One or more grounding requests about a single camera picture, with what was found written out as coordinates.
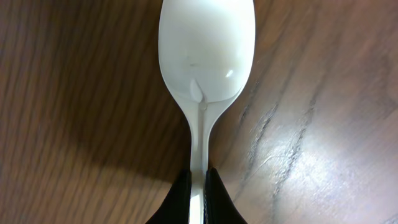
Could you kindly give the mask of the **white spoon horizontal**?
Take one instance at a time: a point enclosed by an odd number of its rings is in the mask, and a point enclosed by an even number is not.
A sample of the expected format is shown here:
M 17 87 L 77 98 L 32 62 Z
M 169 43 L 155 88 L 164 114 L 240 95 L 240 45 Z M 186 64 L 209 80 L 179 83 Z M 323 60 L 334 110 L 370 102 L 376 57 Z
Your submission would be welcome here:
M 160 71 L 188 121 L 192 137 L 189 223 L 205 221 L 210 133 L 248 81 L 255 38 L 252 0 L 164 0 L 162 3 Z

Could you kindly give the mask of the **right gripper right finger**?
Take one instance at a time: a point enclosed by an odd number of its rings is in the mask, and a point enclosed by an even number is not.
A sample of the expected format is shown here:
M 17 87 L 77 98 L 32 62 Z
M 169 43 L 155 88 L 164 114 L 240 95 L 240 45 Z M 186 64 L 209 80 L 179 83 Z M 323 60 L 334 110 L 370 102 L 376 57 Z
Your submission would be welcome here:
M 247 221 L 234 206 L 218 171 L 214 167 L 206 172 L 205 223 L 247 224 Z

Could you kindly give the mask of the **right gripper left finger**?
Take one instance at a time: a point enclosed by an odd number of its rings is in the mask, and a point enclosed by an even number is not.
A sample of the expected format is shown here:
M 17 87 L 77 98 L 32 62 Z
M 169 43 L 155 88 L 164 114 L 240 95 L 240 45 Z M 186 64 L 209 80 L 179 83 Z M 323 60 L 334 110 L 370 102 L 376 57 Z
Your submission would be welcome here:
M 192 174 L 182 170 L 159 209 L 146 224 L 188 224 Z

